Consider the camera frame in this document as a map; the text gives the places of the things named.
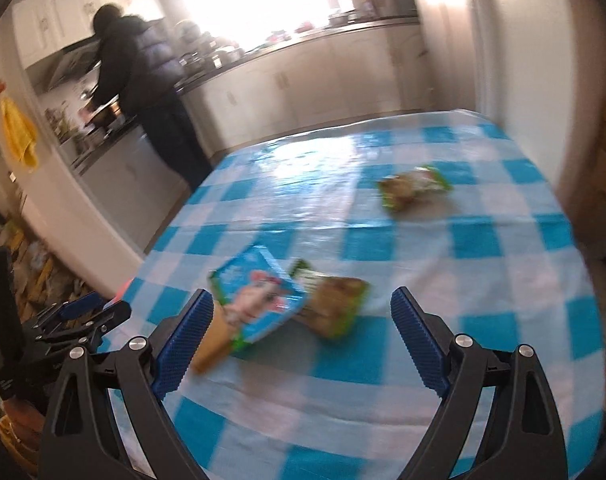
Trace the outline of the green brown snack bag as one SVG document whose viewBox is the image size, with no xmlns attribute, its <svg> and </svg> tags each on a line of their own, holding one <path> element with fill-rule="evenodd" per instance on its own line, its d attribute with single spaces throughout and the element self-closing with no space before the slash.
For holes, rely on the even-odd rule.
<svg viewBox="0 0 606 480">
<path fill-rule="evenodd" d="M 297 322 L 327 340 L 341 338 L 352 329 L 366 302 L 368 282 L 319 272 L 304 259 L 294 262 L 290 277 L 306 294 L 304 307 L 294 315 Z"/>
</svg>

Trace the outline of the cream kitchen cabinets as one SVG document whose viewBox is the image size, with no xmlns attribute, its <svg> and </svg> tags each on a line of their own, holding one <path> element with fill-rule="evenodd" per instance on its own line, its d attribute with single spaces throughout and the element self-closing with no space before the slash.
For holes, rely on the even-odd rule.
<svg viewBox="0 0 606 480">
<path fill-rule="evenodd" d="M 230 41 L 214 49 L 196 34 L 193 47 L 203 70 L 192 74 L 158 0 L 21 0 L 12 8 L 14 39 L 60 152 L 67 155 L 82 142 L 85 151 L 68 159 L 72 175 L 140 250 L 191 190 L 117 99 L 87 108 L 100 67 L 92 19 L 108 3 L 152 24 L 172 47 L 184 71 L 177 93 L 212 167 L 219 152 L 432 105 L 428 56 L 415 18 L 325 30 L 250 53 Z"/>
</svg>

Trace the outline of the yellow hanging cloth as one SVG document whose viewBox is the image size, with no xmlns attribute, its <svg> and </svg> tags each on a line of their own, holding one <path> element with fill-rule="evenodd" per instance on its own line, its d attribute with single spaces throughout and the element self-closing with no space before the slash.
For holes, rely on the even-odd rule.
<svg viewBox="0 0 606 480">
<path fill-rule="evenodd" d="M 35 170 L 39 165 L 36 153 L 37 128 L 5 94 L 0 96 L 0 112 L 4 137 L 11 155 L 28 171 Z"/>
</svg>

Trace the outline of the green snack wrapper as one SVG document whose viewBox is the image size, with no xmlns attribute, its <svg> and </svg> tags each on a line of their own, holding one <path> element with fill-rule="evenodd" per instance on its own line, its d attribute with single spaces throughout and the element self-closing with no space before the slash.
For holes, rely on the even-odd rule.
<svg viewBox="0 0 606 480">
<path fill-rule="evenodd" d="M 393 174 L 376 182 L 382 205 L 393 212 L 407 209 L 417 200 L 437 193 L 447 193 L 452 185 L 433 166 L 419 166 L 411 171 Z"/>
</svg>

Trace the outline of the person in dark jacket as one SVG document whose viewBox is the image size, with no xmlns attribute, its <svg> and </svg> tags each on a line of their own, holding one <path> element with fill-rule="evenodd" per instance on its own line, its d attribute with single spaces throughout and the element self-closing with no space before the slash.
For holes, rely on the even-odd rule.
<svg viewBox="0 0 606 480">
<path fill-rule="evenodd" d="M 196 191 L 213 167 L 178 96 L 184 71 L 172 47 L 152 24 L 113 3 L 100 6 L 92 28 L 100 67 L 88 110 L 117 99 L 120 111 L 140 123 L 158 157 Z"/>
</svg>

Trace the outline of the cluttered yellow storage rack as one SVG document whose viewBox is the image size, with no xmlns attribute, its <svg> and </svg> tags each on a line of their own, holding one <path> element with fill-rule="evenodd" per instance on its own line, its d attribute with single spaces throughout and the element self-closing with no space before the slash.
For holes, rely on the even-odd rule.
<svg viewBox="0 0 606 480">
<path fill-rule="evenodd" d="M 22 322 L 54 304 L 94 291 L 49 252 L 39 238 L 0 212 L 1 246 L 7 247 L 11 255 L 14 296 Z"/>
</svg>

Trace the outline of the blue cartoon cow packet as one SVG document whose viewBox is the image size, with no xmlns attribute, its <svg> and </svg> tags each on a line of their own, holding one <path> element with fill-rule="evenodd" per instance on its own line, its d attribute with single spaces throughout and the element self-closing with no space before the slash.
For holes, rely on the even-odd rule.
<svg viewBox="0 0 606 480">
<path fill-rule="evenodd" d="M 294 318 L 306 302 L 302 285 L 263 245 L 250 245 L 208 277 L 222 307 L 233 351 L 256 344 Z"/>
</svg>

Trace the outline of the orange plastic bucket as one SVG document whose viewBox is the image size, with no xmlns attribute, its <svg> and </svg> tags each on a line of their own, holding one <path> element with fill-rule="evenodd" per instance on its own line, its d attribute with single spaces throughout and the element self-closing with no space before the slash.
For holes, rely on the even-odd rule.
<svg viewBox="0 0 606 480">
<path fill-rule="evenodd" d="M 120 301 L 123 299 L 125 292 L 127 292 L 127 289 L 129 288 L 129 286 L 132 284 L 132 278 L 125 282 L 122 286 L 120 286 L 120 289 L 117 291 L 117 293 L 115 294 L 115 296 L 113 297 L 114 301 Z"/>
</svg>

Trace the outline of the blue checked tablecloth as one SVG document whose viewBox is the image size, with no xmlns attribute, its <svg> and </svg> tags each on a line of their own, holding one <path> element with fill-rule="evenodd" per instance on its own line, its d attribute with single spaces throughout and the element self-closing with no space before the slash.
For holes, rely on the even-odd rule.
<svg viewBox="0 0 606 480">
<path fill-rule="evenodd" d="M 376 182 L 433 166 L 452 185 L 401 212 Z M 151 333 L 211 272 L 253 244 L 370 284 L 336 341 L 290 321 L 165 405 L 214 479 L 394 479 L 437 408 L 390 317 L 405 286 L 426 312 L 482 346 L 529 344 L 544 367 L 578 474 L 604 399 L 601 323 L 570 222 L 537 167 L 467 112 L 396 116 L 237 151 L 190 197 L 125 298 L 107 349 Z"/>
</svg>

